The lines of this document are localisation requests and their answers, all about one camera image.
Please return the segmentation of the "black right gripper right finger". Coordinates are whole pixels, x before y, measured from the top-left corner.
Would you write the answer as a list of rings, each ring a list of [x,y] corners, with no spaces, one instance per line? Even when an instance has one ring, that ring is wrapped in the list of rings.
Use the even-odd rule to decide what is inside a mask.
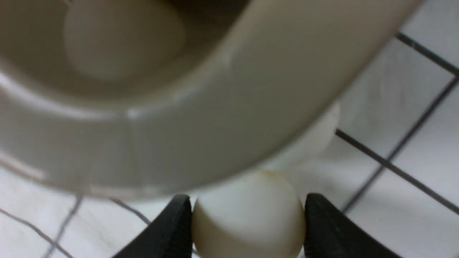
[[[306,258],[400,257],[358,227],[320,193],[309,193],[304,206]]]

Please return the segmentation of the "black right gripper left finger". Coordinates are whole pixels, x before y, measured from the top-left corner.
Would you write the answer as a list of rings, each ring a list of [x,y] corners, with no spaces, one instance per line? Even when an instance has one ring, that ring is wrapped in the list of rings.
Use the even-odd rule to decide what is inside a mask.
[[[115,258],[190,258],[193,255],[190,196],[175,195],[162,212]]]

